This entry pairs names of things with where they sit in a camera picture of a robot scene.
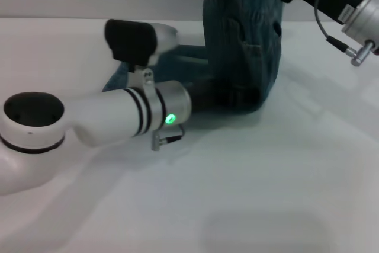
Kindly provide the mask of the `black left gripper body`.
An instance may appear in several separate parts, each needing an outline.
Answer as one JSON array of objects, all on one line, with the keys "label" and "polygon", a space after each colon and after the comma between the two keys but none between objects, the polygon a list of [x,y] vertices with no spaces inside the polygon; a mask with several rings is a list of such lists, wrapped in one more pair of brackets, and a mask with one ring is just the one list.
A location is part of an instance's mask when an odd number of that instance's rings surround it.
[{"label": "black left gripper body", "polygon": [[187,84],[187,91],[192,111],[255,111],[261,106],[261,93],[257,88],[196,81]]}]

